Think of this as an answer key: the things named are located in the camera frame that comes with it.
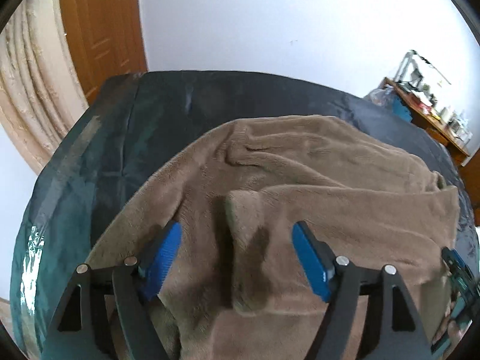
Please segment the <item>person's right hand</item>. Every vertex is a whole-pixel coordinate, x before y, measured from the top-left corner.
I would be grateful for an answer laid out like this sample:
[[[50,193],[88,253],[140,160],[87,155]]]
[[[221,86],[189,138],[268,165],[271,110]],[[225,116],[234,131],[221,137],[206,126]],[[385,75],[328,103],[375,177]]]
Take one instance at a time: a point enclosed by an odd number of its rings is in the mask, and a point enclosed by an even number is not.
[[[456,347],[460,343],[469,327],[470,322],[467,324],[459,324],[454,319],[447,319],[446,333],[451,342],[451,347]]]

